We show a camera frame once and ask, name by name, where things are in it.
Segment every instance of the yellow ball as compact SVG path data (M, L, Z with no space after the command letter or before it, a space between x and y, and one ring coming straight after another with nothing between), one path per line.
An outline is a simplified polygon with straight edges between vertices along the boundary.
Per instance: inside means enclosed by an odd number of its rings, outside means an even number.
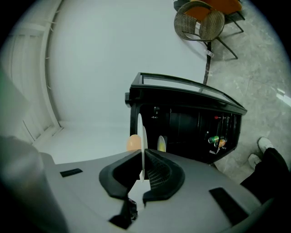
M128 151L133 151L133 150L140 150L141 149L141 138L137 134L133 134L129 137L127 144L126 144L126 149Z

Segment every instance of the black cabinet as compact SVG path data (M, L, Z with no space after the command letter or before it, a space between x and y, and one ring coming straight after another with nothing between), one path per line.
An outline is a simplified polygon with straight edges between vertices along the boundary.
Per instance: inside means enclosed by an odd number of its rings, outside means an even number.
M138 73L125 94L131 107L130 135L137 134L142 115L150 149L160 135L167 152L211 164L233 151L238 143L241 117L247 110L227 94L187 79ZM209 143L217 136L219 147Z

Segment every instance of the black pants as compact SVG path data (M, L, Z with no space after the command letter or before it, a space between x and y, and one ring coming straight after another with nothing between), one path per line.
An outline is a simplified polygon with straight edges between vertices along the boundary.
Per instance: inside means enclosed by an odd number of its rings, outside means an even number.
M263 204L284 192L290 186L291 176L285 160L274 148L268 148L262 162L241 185L253 193Z

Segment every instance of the leg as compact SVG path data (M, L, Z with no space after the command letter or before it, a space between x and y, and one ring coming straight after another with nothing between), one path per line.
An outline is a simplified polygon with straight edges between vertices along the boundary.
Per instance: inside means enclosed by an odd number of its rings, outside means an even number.
M244 18L244 16L239 12L239 11L237 11L237 14L243 19L243 20L246 20L245 18Z
M230 49L230 47L228 47L219 37L217 37L217 40L222 43L224 45L225 48L227 48L232 54L233 56L236 57L236 59L238 59L237 55Z
M265 150L262 162L241 185L252 192L261 203L283 192L290 183L288 167L279 152L269 147Z
M230 18L232 22L236 24L236 26L241 30L241 32L244 32L244 30L237 24L237 22L229 15L226 15L226 17Z

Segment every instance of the green can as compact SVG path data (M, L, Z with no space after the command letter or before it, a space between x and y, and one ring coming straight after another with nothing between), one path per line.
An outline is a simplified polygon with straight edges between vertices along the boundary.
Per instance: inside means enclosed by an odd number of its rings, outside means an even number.
M209 142L209 143L215 143L215 142L218 142L218 139L219 139L218 136L213 136L213 137L210 137L210 138L208 139L208 142Z

